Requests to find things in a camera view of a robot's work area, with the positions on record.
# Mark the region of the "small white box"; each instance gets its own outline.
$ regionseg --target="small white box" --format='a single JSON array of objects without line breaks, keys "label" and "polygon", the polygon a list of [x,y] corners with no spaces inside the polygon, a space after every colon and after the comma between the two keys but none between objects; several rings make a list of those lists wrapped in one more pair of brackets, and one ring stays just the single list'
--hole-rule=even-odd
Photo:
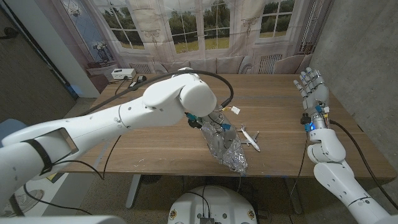
[{"label": "small white box", "polygon": [[123,79],[124,77],[134,78],[135,76],[136,70],[133,68],[117,68],[112,72],[114,79]]}]

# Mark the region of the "radiator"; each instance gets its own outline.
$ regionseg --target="radiator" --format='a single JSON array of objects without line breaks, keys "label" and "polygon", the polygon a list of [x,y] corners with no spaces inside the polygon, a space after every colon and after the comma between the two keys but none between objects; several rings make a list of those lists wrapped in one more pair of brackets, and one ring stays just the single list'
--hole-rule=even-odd
[{"label": "radiator", "polygon": [[259,74],[274,74],[275,62],[279,61],[282,55],[262,56],[260,61]]},{"label": "radiator", "polygon": [[137,74],[151,74],[149,66],[144,64],[130,64],[131,68],[134,68]]}]

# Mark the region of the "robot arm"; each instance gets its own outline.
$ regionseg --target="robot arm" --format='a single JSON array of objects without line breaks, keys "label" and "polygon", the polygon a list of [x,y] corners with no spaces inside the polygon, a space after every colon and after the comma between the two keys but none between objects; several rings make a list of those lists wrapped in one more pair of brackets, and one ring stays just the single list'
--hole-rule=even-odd
[{"label": "robot arm", "polygon": [[185,110],[207,116],[215,107],[216,96],[209,86],[197,74],[185,73],[149,86],[142,97],[130,102],[17,131],[2,140],[0,208],[28,180],[47,177],[69,164],[56,162],[78,159],[95,145],[133,129],[176,124]]},{"label": "robot arm", "polygon": [[315,178],[348,208],[355,220],[376,223],[390,215],[356,181],[354,172],[345,161],[346,151],[328,124],[329,89],[320,72],[307,68],[300,79],[304,87],[294,81],[303,96],[303,107],[310,114],[307,122],[310,145],[307,153],[314,167]]}]

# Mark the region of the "table top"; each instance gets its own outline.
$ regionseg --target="table top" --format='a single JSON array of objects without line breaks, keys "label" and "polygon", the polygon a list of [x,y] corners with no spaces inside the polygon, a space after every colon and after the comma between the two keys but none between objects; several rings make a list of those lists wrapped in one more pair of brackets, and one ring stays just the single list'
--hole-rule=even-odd
[{"label": "table top", "polygon": [[[258,145],[261,152],[252,146],[243,145],[248,163],[246,176],[296,177],[305,148],[306,133],[300,124],[302,97],[293,84],[299,75],[221,75],[234,88],[234,98],[229,106],[241,109],[236,115],[225,111],[233,125],[246,125],[252,135],[259,131]],[[208,76],[201,78],[217,96],[218,103],[229,97],[228,87]],[[125,83],[121,90],[127,88]],[[110,84],[94,102],[93,106],[114,95],[119,84]],[[107,108],[142,96],[147,86],[129,92],[104,106]],[[371,169],[379,179],[389,180],[396,176],[394,168],[379,152],[367,135],[362,132],[351,115],[330,93],[330,119],[342,124],[361,147]],[[357,149],[349,137],[338,127],[332,126],[346,149],[346,160],[356,177],[370,177]],[[103,170],[107,156],[116,139],[104,142],[88,151],[81,161]],[[305,155],[302,177],[313,177],[314,163]],[[91,172],[82,164],[71,164],[65,172]],[[199,129],[191,128],[183,118],[174,126],[136,129],[121,136],[109,159],[107,172],[132,174],[167,175],[212,175],[238,176],[225,165],[218,164],[206,145]]]}]

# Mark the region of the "toy airplane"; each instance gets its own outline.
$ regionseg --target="toy airplane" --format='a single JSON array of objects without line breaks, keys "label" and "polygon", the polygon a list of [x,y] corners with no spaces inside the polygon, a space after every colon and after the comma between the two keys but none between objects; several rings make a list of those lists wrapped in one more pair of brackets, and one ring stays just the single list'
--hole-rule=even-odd
[{"label": "toy airplane", "polygon": [[244,135],[244,137],[246,137],[246,140],[241,141],[242,144],[247,144],[249,146],[249,144],[251,144],[257,151],[260,151],[260,147],[257,145],[257,136],[259,135],[259,131],[257,131],[257,133],[253,136],[250,137],[250,135],[244,130],[245,126],[243,126],[242,124],[242,129],[238,130],[241,131]]}]

